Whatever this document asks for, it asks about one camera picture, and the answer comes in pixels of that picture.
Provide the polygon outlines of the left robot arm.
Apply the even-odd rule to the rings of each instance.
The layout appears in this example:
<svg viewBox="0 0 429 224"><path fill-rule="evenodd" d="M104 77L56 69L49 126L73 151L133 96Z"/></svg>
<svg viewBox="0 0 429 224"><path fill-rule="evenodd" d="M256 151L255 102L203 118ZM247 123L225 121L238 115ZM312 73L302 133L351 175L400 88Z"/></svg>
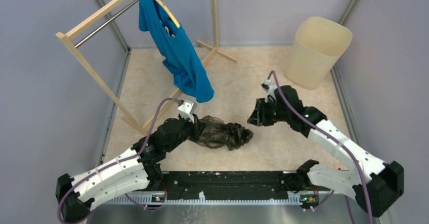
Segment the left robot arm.
<svg viewBox="0 0 429 224"><path fill-rule="evenodd" d="M169 118L114 159L87 172L57 179L57 218L80 223L99 205L135 190L157 190L163 181L159 162L188 139L198 140L206 123L198 119Z"/></svg>

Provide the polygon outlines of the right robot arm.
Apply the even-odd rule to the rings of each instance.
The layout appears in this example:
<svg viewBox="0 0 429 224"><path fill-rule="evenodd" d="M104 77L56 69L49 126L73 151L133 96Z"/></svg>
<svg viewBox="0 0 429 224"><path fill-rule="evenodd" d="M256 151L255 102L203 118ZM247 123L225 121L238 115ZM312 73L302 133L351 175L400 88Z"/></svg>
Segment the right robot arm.
<svg viewBox="0 0 429 224"><path fill-rule="evenodd" d="M278 87L270 80L261 86L266 96L256 100L247 120L249 124L271 126L286 122L347 168L337 170L308 160L297 169L296 182L300 188L326 187L355 200L364 211L369 201L372 217L381 217L403 195L404 168L400 163L387 163L361 148L320 110L304 106L291 86Z"/></svg>

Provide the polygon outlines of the cream plastic trash bin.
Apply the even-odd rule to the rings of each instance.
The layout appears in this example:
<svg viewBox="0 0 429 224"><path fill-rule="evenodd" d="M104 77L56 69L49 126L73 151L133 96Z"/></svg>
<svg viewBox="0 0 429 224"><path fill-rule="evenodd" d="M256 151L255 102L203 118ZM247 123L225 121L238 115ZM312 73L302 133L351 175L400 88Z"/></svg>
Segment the cream plastic trash bin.
<svg viewBox="0 0 429 224"><path fill-rule="evenodd" d="M329 19L306 19L295 34L285 76L306 89L316 89L349 47L352 32Z"/></svg>

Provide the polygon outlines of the blue t-shirt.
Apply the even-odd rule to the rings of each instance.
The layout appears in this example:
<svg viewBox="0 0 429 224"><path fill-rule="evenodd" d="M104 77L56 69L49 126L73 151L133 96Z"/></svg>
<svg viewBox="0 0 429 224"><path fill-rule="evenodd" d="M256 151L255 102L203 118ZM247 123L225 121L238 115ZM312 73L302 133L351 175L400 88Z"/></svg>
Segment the blue t-shirt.
<svg viewBox="0 0 429 224"><path fill-rule="evenodd" d="M155 0L139 0L139 30L149 32L174 85L199 103L210 101L214 90L184 28L176 28Z"/></svg>

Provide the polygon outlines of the wooden clothes hanger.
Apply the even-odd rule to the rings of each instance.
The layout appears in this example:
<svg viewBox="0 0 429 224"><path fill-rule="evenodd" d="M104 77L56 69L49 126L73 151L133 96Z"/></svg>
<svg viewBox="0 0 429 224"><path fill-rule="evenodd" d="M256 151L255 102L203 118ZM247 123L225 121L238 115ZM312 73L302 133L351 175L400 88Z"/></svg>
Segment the wooden clothes hanger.
<svg viewBox="0 0 429 224"><path fill-rule="evenodd" d="M166 12L166 14L168 15L168 18L174 23L174 25L176 26L176 28L180 28L181 27L180 22L176 19L176 17L173 15L173 13L170 11L170 9L165 5L165 3L163 2L163 0L155 0L155 1Z"/></svg>

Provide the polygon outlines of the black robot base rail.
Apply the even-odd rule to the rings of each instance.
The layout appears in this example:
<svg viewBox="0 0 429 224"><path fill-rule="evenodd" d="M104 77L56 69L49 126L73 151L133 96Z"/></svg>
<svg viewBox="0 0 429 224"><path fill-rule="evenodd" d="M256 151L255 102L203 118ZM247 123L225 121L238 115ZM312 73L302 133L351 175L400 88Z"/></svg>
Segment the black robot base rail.
<svg viewBox="0 0 429 224"><path fill-rule="evenodd" d="M286 200L291 194L325 191L294 171L170 171L143 192L167 194L168 200Z"/></svg>

